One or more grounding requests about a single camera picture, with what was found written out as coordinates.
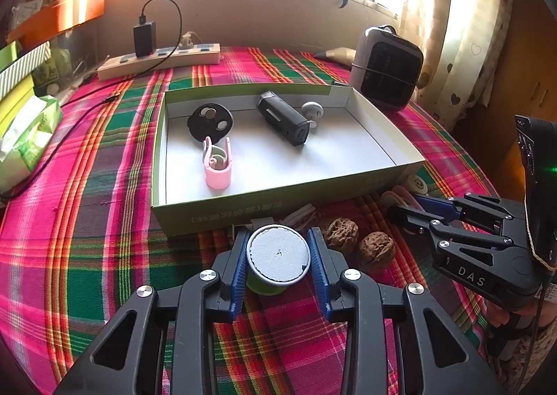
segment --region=walnut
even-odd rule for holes
[[[328,248],[340,251],[347,258],[358,242],[358,226],[345,217],[324,221],[321,232]]]
[[[364,272],[381,271],[389,266],[396,252],[392,238],[383,232],[372,232],[358,244],[356,267]]]

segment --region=green plastic bag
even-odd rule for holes
[[[31,97],[0,139],[0,193],[26,179],[37,165],[63,114],[52,96]]]

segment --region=black round disc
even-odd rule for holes
[[[214,144],[230,132],[233,123],[230,111],[217,103],[201,105],[188,118],[191,136],[199,142],[203,142],[205,137],[209,136]]]

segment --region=cabinet handle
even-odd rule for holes
[[[544,103],[545,95],[547,95],[548,92],[549,92],[549,89],[546,88],[546,89],[544,90],[544,93],[541,94],[541,99],[540,99],[540,103],[538,104],[538,107],[541,108],[541,105]]]
[[[534,96],[536,95],[536,93],[538,92],[538,89],[540,88],[540,82],[538,81],[536,83],[536,85],[534,86],[534,90],[532,91],[532,95],[530,95],[530,99],[533,100]]]

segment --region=power adapter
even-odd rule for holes
[[[134,45],[136,57],[148,56],[157,49],[155,22],[147,23],[147,18],[143,13],[139,17],[139,24],[134,26]]]

